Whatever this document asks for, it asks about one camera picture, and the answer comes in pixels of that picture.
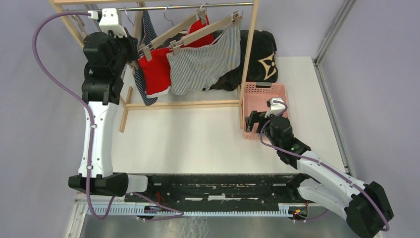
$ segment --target striped garment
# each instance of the striped garment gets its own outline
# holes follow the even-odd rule
[[[220,77],[236,69],[241,62],[240,30],[240,22],[231,24],[212,45],[180,48],[176,55],[168,54],[172,93],[209,90]]]
[[[155,29],[153,28],[152,21],[150,20],[149,13],[143,11],[143,39],[139,41],[139,45],[144,43],[145,45],[149,44],[154,38],[157,37]],[[136,83],[137,89],[142,96],[143,102],[146,106],[150,106],[155,103],[158,98],[148,98],[146,95],[146,80],[142,68],[135,70],[133,72],[134,82]]]

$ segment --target plastic basket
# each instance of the plastic basket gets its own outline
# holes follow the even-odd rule
[[[284,84],[260,82],[247,82],[245,84],[244,102],[242,104],[244,139],[257,140],[260,138],[260,135],[257,134],[258,123],[254,124],[251,132],[246,132],[245,117],[249,117],[251,111],[268,111],[267,101],[272,98],[281,98],[287,104],[286,87]],[[283,114],[285,118],[288,118],[288,111]]]

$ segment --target white table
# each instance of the white table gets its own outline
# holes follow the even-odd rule
[[[323,159],[344,171],[343,162],[310,57],[277,57],[278,82],[286,85],[294,134]],[[140,103],[127,71],[122,95],[134,87],[132,103]],[[168,95],[160,102],[224,100],[237,92],[192,92]],[[114,124],[112,163],[115,172],[140,174],[290,174],[276,152],[258,140],[245,140],[238,108],[130,111],[119,132],[122,107]]]

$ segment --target red cloth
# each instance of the red cloth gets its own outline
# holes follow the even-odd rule
[[[152,54],[151,61],[147,61],[146,57],[139,59],[139,65],[143,69],[146,81],[148,98],[167,94],[170,89],[170,65],[166,57],[169,52],[169,48],[156,49],[150,51]]]
[[[198,21],[194,22],[194,24],[191,25],[187,34],[191,34],[195,31],[198,31],[201,28],[207,26],[209,24],[209,18],[207,17],[207,15],[206,15],[206,21],[207,21],[207,24],[201,24],[201,19],[198,19]],[[208,35],[190,43],[189,45],[186,45],[185,47],[199,48],[199,47],[202,47],[202,46],[210,45],[211,43],[213,43],[213,41],[214,41],[213,34],[210,33],[210,34],[208,34]]]

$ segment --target clothes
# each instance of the clothes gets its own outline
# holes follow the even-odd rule
[[[234,70],[220,77],[212,89],[235,90],[242,82],[244,71],[245,52],[247,49],[248,32],[241,31],[241,64]],[[213,33],[215,37],[222,31]],[[251,56],[248,66],[247,82],[277,82],[278,69],[276,67],[275,53],[277,51],[274,36],[267,31],[254,31],[251,47]]]
[[[141,43],[144,43],[145,45],[149,44],[150,41],[152,41],[154,38],[156,38],[156,32],[153,28],[152,21],[150,20],[149,13],[147,11],[143,11],[143,39],[141,40]],[[140,95],[142,96],[143,102],[146,106],[150,106],[154,104],[158,98],[148,98],[146,94],[146,80],[143,73],[142,68],[135,70],[134,72],[134,82],[136,83],[137,89],[140,92]]]
[[[152,60],[147,61],[146,57],[139,59],[140,68],[143,69],[146,80],[146,94],[148,98],[162,96],[167,94],[171,88],[170,65],[166,54],[168,48],[156,49],[150,51]]]
[[[207,15],[206,15],[206,21],[207,21],[207,24],[201,24],[201,19],[198,19],[198,21],[194,22],[194,24],[191,25],[190,29],[188,29],[187,34],[191,34],[195,31],[198,31],[201,28],[209,25],[209,18],[207,17]],[[190,43],[189,45],[186,45],[185,47],[198,48],[198,47],[210,45],[211,43],[213,43],[213,41],[214,41],[213,34],[208,34],[208,35]]]
[[[187,91],[209,90],[217,80],[241,62],[241,23],[231,24],[215,43],[200,48],[181,48],[168,54],[171,67],[171,91],[184,95]]]

